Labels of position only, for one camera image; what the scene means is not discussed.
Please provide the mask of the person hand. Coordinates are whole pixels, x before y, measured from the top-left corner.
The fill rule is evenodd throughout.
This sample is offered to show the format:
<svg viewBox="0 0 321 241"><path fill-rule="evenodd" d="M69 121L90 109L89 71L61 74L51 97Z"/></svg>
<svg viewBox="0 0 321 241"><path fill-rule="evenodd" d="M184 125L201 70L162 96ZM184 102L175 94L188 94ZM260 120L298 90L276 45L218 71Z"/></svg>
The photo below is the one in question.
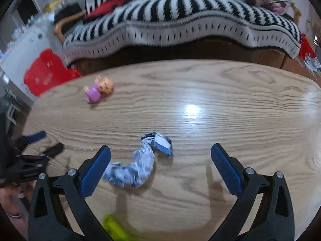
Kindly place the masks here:
<svg viewBox="0 0 321 241"><path fill-rule="evenodd" d="M22 187L8 185L1 188L1 206L4 211L13 217L20 216L22 212L16 201L14 201L14 197L18 197L18 195L23 194L28 201L31 201L33 190L32 182L24 183L22 184Z"/></svg>

